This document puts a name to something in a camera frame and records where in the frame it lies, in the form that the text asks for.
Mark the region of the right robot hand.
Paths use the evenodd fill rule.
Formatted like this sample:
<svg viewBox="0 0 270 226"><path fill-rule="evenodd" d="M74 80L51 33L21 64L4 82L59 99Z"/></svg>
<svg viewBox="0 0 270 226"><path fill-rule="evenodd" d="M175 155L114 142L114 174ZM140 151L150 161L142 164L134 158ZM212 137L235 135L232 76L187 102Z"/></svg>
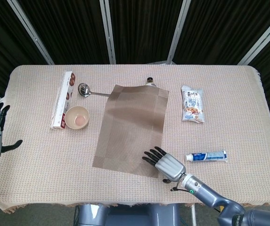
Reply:
<svg viewBox="0 0 270 226"><path fill-rule="evenodd" d="M164 175L163 182L166 184L178 182L186 173L186 168L180 161L158 146L144 152L144 154L142 159Z"/></svg>

